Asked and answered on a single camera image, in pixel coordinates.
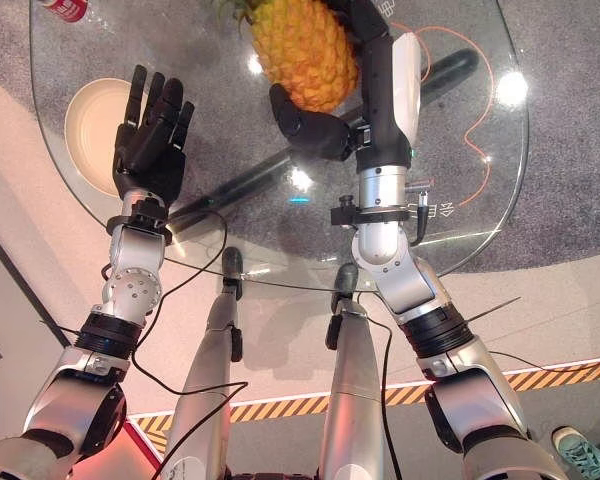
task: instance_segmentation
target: yellow and black stripe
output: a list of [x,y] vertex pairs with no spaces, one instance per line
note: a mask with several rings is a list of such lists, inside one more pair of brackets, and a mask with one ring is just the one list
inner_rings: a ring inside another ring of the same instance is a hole
[[[575,383],[600,380],[600,362],[574,367],[557,368],[551,371],[531,369],[521,373],[506,375],[507,380],[517,392],[540,388],[573,385]],[[428,383],[415,383],[398,388],[387,389],[387,405],[411,405],[424,402]],[[270,418],[291,417],[325,413],[329,406],[329,395],[316,395],[271,402],[254,402],[235,406],[231,409],[231,423],[251,422]],[[138,426],[147,435],[158,452],[164,453],[167,445],[167,433],[171,428],[173,415],[137,415],[133,417]]]

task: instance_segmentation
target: sneaker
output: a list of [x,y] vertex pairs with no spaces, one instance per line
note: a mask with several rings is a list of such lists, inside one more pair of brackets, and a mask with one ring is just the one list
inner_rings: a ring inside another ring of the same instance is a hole
[[572,427],[560,427],[551,435],[560,456],[586,480],[600,480],[600,449]]

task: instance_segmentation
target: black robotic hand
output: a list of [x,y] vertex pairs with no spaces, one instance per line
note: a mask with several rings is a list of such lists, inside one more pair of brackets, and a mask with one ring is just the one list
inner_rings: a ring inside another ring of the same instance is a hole
[[137,65],[124,116],[118,127],[113,158],[113,180],[123,199],[129,190],[146,189],[169,206],[180,195],[186,156],[182,147],[193,115],[193,104],[182,104],[183,87],[177,78],[166,81],[156,72],[140,121],[147,70]]

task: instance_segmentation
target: silver robot arm segment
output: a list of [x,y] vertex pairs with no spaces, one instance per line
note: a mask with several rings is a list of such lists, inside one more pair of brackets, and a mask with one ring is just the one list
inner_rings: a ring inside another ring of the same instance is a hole
[[[363,171],[361,213],[406,204],[405,180],[405,167]],[[464,453],[464,477],[565,479],[552,457],[529,439],[517,395],[433,269],[412,256],[401,224],[359,225],[352,252],[374,278],[425,377],[434,382],[427,406],[442,442]]]
[[[136,189],[125,195],[120,218],[131,218],[142,202],[163,209],[166,217],[161,199]],[[122,426],[126,403],[119,382],[144,318],[160,300],[165,247],[162,234],[131,223],[114,228],[102,304],[92,308],[75,345],[64,350],[42,386],[22,436],[0,441],[0,479],[64,480]]]

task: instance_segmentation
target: glass tabletop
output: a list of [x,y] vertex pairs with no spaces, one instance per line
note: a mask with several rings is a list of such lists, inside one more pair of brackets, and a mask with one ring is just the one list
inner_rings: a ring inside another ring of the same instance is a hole
[[[525,84],[501,11],[493,0],[377,0],[392,34],[413,29],[423,67],[462,49],[475,72],[423,105],[410,181],[433,180],[427,236],[414,248],[440,273],[477,255],[500,231],[522,181],[528,141]],[[134,66],[176,76],[196,106],[180,198],[171,209],[169,259],[202,267],[220,248],[217,209],[240,248],[248,280],[329,289],[352,260],[353,232],[330,224],[342,195],[358,194],[355,158],[330,162],[288,147],[271,114],[269,81],[249,26],[207,0],[89,0],[85,17],[65,23],[32,1],[31,58],[36,111],[64,181],[100,223],[120,200],[92,186],[64,138],[65,113],[81,87],[99,78],[131,78]],[[355,120],[352,94],[334,114]],[[417,198],[410,200],[415,212]],[[405,222],[415,235],[415,221]],[[218,272],[219,262],[210,270]],[[364,274],[358,287],[374,289]]]

